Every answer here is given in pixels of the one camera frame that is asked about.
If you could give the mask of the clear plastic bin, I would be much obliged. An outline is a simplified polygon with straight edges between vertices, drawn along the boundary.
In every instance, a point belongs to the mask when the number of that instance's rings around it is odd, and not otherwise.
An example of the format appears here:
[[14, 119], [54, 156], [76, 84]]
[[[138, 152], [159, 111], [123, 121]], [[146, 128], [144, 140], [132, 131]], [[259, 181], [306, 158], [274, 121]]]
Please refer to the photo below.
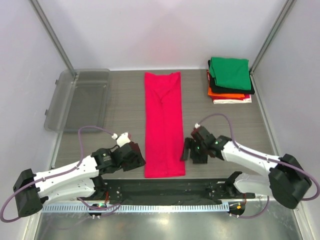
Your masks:
[[61, 72], [49, 108], [45, 112], [44, 128], [52, 132], [99, 132], [107, 114], [110, 71], [102, 69], [76, 69]]

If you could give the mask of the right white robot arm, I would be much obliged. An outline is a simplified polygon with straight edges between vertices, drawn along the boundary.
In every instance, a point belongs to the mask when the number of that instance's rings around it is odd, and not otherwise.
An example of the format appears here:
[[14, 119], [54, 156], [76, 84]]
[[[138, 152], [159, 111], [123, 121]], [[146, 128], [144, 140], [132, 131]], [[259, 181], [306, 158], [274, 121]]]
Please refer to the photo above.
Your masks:
[[312, 186], [312, 181], [295, 157], [264, 154], [240, 145], [232, 138], [215, 137], [204, 126], [194, 128], [185, 138], [182, 160], [206, 164], [208, 158], [235, 163], [255, 172], [235, 171], [224, 182], [226, 194], [236, 198], [247, 193], [273, 197], [288, 209], [294, 209]]

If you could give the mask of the crimson red t-shirt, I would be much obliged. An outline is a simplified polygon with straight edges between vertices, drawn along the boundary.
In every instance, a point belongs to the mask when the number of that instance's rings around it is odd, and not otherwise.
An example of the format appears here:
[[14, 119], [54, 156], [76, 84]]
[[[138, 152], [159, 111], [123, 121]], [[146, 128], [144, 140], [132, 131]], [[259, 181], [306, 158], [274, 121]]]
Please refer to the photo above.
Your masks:
[[145, 178], [186, 174], [181, 73], [144, 75]]

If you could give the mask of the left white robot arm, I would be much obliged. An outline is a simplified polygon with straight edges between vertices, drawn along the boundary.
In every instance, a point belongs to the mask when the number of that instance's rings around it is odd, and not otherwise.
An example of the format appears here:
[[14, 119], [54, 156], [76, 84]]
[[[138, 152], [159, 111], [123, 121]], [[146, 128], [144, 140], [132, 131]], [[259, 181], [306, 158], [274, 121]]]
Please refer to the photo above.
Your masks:
[[100, 148], [82, 161], [49, 171], [24, 170], [13, 186], [18, 216], [31, 216], [59, 201], [100, 200], [107, 192], [104, 174], [126, 172], [145, 164], [139, 145], [131, 141], [123, 146]]

